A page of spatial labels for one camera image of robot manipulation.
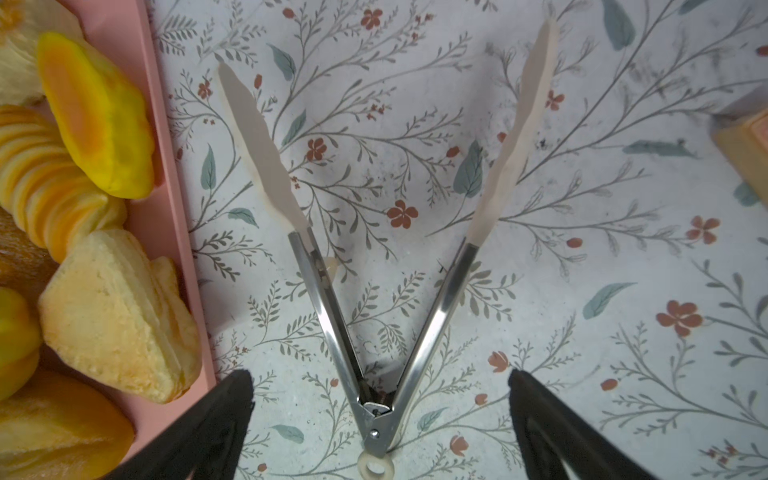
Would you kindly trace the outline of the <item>ridged spiral bread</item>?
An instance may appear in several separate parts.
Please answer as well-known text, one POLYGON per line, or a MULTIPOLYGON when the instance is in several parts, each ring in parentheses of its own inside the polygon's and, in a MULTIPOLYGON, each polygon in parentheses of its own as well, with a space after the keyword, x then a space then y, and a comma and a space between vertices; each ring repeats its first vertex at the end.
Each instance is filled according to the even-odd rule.
POLYGON ((1 207, 57 263, 91 232, 121 229, 128 216, 124 200, 74 163, 53 123, 14 105, 1 107, 1 207))

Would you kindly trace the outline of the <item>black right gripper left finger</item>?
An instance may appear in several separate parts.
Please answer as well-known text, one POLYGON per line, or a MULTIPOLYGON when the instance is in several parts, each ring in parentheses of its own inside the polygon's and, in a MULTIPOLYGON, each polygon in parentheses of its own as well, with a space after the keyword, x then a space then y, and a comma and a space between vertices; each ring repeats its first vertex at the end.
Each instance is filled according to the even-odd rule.
POLYGON ((251 374, 238 369, 105 477, 232 479, 254 408, 251 374))

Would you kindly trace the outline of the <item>long golden baguette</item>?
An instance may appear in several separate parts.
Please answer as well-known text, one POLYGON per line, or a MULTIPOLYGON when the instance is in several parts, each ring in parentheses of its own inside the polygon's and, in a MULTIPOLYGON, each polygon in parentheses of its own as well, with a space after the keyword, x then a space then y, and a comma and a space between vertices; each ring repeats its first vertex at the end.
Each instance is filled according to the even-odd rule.
POLYGON ((1 477, 100 479, 134 438, 131 421, 98 390, 40 368, 1 402, 1 477))

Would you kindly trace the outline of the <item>pale turnover pastry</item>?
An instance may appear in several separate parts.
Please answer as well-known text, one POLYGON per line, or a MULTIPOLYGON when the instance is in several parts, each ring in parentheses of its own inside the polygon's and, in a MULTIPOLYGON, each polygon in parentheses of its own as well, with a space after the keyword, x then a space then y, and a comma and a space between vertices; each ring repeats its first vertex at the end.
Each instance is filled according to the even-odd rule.
POLYGON ((45 343, 72 369, 158 404, 198 379, 198 326, 174 262, 149 259, 121 229, 99 230, 67 255, 38 299, 45 343))

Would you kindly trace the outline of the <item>pink plastic tray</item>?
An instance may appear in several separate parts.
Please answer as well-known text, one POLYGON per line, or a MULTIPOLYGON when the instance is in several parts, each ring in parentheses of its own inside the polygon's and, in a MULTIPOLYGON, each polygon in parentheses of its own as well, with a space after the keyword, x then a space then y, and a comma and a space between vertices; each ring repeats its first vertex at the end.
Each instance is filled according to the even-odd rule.
POLYGON ((197 322, 200 336, 200 374, 187 392, 173 402, 156 404, 95 385, 122 409, 134 426, 135 440, 126 455, 131 458, 211 390, 216 377, 147 7, 143 1, 63 0, 61 4, 78 18, 85 39, 116 64, 146 100, 156 144, 155 187, 149 197, 128 203, 125 227, 141 242, 149 258, 165 256, 174 261, 182 299, 197 322))

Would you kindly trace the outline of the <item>sugared oblong bread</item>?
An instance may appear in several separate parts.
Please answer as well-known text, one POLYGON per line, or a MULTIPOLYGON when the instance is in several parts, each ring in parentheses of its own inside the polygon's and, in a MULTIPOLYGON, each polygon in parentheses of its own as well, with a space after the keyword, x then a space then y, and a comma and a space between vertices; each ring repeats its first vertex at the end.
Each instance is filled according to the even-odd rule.
POLYGON ((58 1, 1 2, 1 104, 29 105, 44 91, 37 69, 37 45, 46 32, 82 39, 80 21, 58 1))

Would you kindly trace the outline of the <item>brown crusty bread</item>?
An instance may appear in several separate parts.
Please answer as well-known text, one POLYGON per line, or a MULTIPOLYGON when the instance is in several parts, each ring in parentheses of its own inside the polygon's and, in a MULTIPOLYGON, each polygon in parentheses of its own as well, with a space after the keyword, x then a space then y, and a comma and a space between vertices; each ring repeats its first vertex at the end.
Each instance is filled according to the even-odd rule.
POLYGON ((34 245, 13 217, 1 210, 1 286, 36 304, 59 265, 47 250, 34 245))

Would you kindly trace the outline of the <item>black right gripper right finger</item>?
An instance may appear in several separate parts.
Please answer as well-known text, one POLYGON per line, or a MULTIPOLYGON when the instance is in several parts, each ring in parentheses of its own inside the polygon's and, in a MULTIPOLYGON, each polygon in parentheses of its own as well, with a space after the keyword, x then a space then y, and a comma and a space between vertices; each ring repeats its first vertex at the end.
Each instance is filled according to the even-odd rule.
POLYGON ((530 479, 651 479, 530 373, 509 377, 510 416, 530 479))

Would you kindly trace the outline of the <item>steel tongs with white tips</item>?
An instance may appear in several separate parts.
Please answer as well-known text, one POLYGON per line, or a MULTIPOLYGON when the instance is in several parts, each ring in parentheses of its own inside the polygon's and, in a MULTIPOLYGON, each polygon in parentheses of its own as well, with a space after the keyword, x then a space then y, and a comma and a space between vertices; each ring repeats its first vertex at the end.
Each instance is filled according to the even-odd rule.
POLYGON ((236 138, 245 150, 243 158, 248 172, 254 185, 260 188, 268 209, 287 233, 330 358, 362 436, 363 450, 357 465, 364 479, 391 479, 395 475, 388 452, 399 436, 411 399, 456 310, 471 264, 503 213, 526 165, 545 111, 558 57, 559 37, 556 20, 547 18, 523 68, 513 127, 490 169, 469 230, 433 302, 396 390, 381 400, 374 397, 359 366, 329 270, 309 222, 292 193, 289 174, 264 117, 250 90, 235 72, 224 63, 217 66, 215 79, 225 101, 224 110, 236 126, 236 138))

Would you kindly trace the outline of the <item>yellow orange bun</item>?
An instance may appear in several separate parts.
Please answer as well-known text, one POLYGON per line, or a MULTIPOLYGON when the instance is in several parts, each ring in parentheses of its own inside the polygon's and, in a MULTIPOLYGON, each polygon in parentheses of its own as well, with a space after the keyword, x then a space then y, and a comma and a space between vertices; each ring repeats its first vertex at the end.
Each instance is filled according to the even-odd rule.
POLYGON ((148 197, 155 184, 155 143, 142 92, 84 40, 46 32, 36 54, 45 96, 74 163, 109 195, 148 197))

